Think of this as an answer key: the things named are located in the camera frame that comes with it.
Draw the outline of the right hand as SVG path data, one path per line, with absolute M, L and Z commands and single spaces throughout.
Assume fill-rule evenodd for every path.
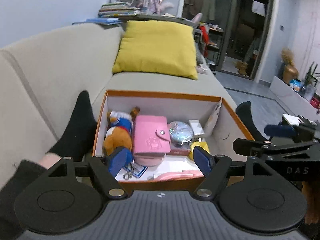
M 319 223 L 319 184 L 303 182 L 302 193 L 307 201 L 306 224 Z

